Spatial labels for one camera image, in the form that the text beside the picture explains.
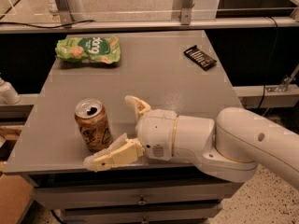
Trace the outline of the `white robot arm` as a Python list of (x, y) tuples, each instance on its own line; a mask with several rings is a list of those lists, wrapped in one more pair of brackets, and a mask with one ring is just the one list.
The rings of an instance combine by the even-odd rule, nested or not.
[(135, 111), (136, 138), (124, 133), (112, 145), (87, 157), (94, 172), (128, 166), (142, 156), (151, 160), (189, 163), (202, 173), (244, 183), (258, 165), (299, 189), (299, 135), (239, 107), (224, 108), (216, 119), (178, 115), (155, 109), (127, 95)]

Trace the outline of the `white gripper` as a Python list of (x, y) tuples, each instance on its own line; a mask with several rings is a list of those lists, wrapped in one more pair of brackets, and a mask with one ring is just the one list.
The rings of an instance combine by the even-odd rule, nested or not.
[(86, 157), (83, 166), (94, 172), (127, 166), (144, 154), (150, 159), (169, 161), (178, 115), (175, 111), (156, 109), (145, 101), (126, 95), (126, 105), (134, 111), (137, 138), (129, 139), (127, 133), (119, 136), (108, 148)]

